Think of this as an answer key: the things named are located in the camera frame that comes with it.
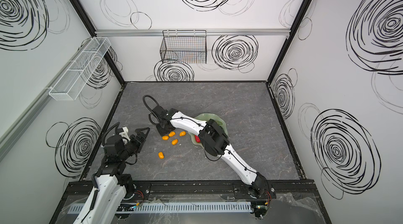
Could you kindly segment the light green wavy fruit bowl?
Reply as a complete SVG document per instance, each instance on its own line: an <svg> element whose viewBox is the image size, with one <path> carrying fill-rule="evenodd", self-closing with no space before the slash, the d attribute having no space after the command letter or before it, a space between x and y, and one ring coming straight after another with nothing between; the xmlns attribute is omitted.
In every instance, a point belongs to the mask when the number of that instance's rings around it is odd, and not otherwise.
<svg viewBox="0 0 403 224"><path fill-rule="evenodd" d="M195 117L195 119L200 120L200 121L208 121L210 119L213 119L215 122L217 122L217 124L224 130L226 135L228 134L228 130L227 130L227 125L226 122L220 118L218 115L216 114L212 114L212 113L203 113L198 115L197 117ZM200 142L196 141L196 137L195 134L188 132L189 136L191 137L191 141L194 145L196 146L201 146L202 144Z"/></svg>

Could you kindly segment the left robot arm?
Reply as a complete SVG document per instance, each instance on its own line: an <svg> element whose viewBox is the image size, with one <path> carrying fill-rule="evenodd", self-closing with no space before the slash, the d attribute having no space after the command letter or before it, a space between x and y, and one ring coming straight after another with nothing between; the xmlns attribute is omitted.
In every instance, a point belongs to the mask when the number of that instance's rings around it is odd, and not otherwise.
<svg viewBox="0 0 403 224"><path fill-rule="evenodd" d="M143 192L137 190L132 176L125 174L124 170L127 165L136 164L137 161L130 163L127 159L137 157L141 152L150 128L139 128L135 134L129 135L129 129L119 125L116 123L107 130L107 133L114 131L113 135L101 139L105 154L101 166L92 175L93 188L74 221L76 224L110 224L122 201L138 195L139 202L133 207L144 203Z"/></svg>

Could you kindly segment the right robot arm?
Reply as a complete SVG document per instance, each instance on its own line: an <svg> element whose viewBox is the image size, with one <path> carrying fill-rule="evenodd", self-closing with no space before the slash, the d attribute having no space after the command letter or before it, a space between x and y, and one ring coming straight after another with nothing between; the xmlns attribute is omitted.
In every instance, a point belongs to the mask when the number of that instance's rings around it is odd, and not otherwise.
<svg viewBox="0 0 403 224"><path fill-rule="evenodd" d="M248 190L252 197L274 198L275 190L266 178L241 158L230 144L224 129L215 120L198 120L176 109L165 110L160 105L148 110L150 111L149 120L156 126L160 135L170 133L174 129L182 129L193 134L199 138L206 157L211 155L216 157L216 161L226 162L241 181L249 186Z"/></svg>

